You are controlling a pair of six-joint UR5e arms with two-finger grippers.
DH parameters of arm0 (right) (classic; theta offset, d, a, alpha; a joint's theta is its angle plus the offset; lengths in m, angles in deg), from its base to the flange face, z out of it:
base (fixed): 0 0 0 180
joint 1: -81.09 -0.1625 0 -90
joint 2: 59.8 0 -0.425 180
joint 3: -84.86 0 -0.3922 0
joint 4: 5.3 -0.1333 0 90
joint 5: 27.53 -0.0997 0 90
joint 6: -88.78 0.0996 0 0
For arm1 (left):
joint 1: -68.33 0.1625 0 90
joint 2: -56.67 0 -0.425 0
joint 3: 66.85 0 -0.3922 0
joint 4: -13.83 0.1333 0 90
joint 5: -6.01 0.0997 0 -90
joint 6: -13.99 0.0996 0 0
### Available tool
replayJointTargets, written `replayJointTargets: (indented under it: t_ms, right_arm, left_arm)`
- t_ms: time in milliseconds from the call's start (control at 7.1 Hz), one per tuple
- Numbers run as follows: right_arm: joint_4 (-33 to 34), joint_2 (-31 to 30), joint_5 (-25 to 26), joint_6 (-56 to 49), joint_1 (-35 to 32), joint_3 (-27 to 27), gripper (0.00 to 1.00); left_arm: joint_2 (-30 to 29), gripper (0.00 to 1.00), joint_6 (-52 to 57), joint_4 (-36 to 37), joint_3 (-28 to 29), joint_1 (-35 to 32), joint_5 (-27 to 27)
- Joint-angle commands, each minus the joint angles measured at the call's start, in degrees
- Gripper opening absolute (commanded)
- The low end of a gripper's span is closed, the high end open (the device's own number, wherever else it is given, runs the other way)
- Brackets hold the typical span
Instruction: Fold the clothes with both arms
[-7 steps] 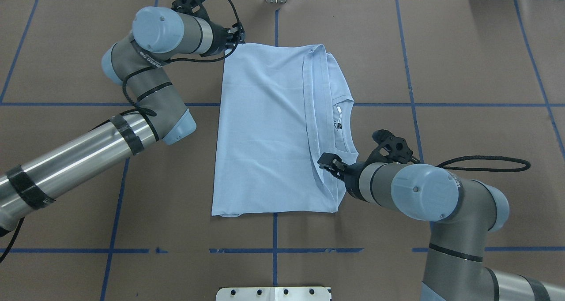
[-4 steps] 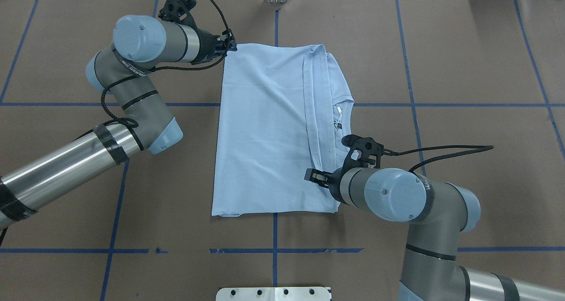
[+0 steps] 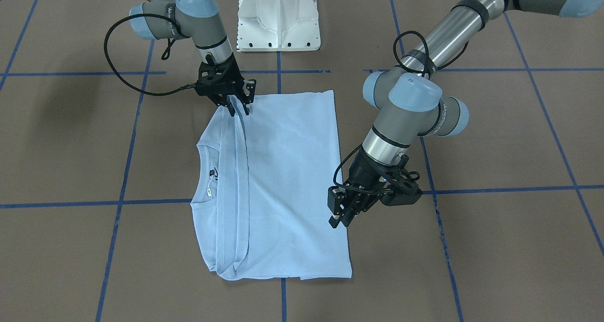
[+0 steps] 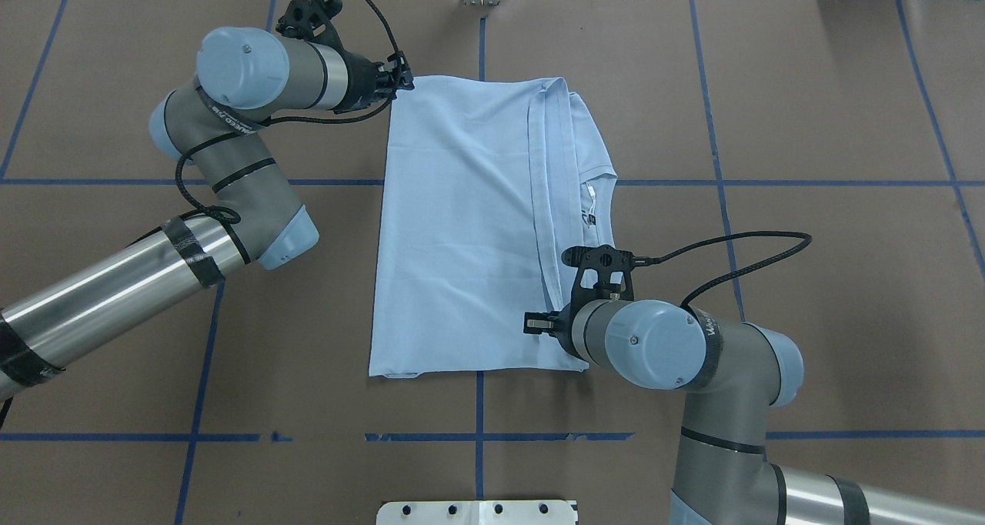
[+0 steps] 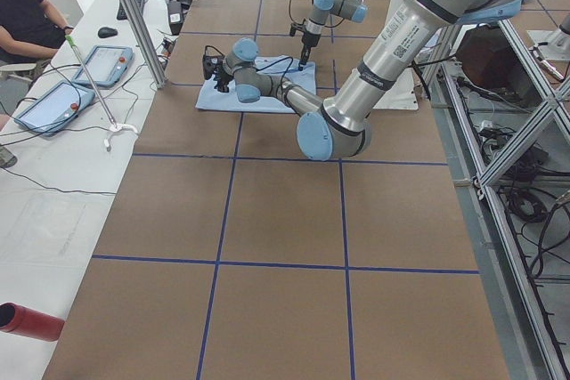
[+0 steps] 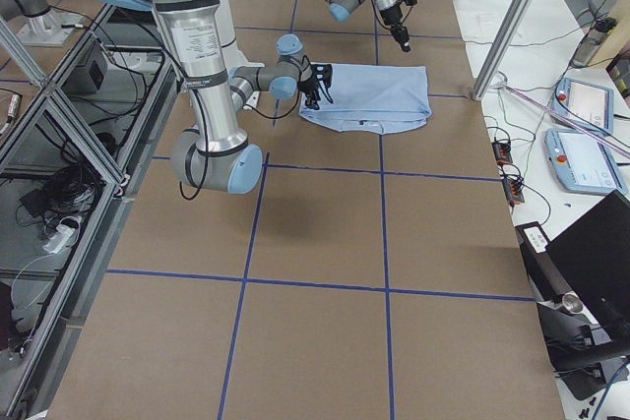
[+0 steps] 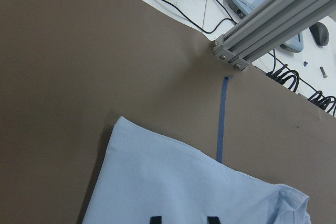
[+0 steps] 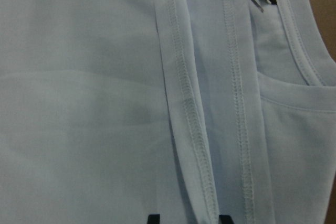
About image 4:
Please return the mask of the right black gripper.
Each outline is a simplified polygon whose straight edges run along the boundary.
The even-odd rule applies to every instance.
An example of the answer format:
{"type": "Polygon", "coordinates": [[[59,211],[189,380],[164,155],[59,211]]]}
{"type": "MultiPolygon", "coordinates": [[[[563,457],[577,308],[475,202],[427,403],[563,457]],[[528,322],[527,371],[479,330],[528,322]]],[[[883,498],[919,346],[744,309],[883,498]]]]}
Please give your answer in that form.
{"type": "Polygon", "coordinates": [[[523,332],[530,335],[548,333],[560,345],[570,345],[573,317],[576,314],[577,311],[570,306],[564,306],[562,310],[553,313],[525,313],[523,332]]]}

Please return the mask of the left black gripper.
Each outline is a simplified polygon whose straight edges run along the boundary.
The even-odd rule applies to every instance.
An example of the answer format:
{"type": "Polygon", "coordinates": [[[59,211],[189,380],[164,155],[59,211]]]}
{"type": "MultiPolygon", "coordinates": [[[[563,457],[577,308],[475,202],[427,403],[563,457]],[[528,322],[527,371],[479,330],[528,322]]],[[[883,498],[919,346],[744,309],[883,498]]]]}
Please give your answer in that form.
{"type": "Polygon", "coordinates": [[[414,75],[404,52],[394,52],[391,62],[379,66],[374,81],[374,102],[382,103],[415,89],[414,75]]]}

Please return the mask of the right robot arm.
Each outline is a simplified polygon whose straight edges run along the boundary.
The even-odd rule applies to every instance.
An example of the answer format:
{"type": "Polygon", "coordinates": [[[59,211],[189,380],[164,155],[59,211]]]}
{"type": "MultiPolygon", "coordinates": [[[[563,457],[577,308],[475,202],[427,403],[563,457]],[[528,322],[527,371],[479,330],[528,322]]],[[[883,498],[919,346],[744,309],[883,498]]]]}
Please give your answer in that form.
{"type": "Polygon", "coordinates": [[[803,383],[802,354],[783,333],[657,300],[527,313],[523,329],[637,387],[685,394],[671,524],[983,522],[980,511],[768,461],[768,413],[803,383]]]}

